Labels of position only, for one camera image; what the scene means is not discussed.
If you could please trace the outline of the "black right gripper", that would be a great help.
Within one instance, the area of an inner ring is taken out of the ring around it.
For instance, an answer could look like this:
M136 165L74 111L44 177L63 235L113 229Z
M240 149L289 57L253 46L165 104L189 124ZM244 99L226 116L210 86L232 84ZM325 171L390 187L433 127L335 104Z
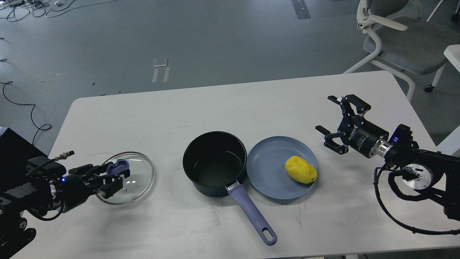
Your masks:
M389 132L364 118L371 105L356 95L340 98L330 95L327 99L340 106L343 119L337 133L331 133L321 125L315 126L324 135L324 146L340 155L348 153L350 146L366 158L375 156L375 146L379 141L388 140ZM335 138L340 138L343 144L336 143Z

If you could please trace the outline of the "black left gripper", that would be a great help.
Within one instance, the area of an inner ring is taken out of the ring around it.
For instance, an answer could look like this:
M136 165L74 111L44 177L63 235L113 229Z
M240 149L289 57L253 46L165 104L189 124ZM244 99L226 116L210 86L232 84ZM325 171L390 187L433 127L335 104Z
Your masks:
M62 199L62 213L76 208L85 203L91 195L97 195L100 198L108 199L122 190L124 179L131 175L130 169L117 173L115 175L104 175L109 165L86 164L77 168L70 169L69 175L58 180L60 197ZM96 183L87 180L96 179Z

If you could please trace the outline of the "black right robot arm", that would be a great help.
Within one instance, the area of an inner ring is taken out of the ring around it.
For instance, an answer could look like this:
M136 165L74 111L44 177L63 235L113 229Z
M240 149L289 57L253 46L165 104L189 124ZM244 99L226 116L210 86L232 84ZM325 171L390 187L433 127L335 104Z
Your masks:
M343 118L335 133L321 125L316 126L324 136L324 146L340 155L352 148L368 159L380 156L385 161L373 173L373 188L383 212L414 234L458 235L459 230L429 231L400 222L385 207L378 184L382 172L388 172L389 187L398 198L413 202L432 200L442 206L448 219L458 221L459 158L420 149L407 125L400 124L390 135L364 118L371 105L356 95L327 98L340 106Z

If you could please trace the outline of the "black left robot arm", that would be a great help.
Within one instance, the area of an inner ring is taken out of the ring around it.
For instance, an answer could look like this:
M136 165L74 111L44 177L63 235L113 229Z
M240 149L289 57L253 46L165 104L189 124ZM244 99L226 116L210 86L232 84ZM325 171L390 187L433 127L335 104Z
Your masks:
M130 177L130 165L124 159L101 165L86 164L67 170L59 160L72 156L64 152L49 159L27 161L26 182L1 191L1 258L9 259L36 237L36 229L27 227L24 211L41 221L57 219L82 205L92 195L110 198L122 190Z

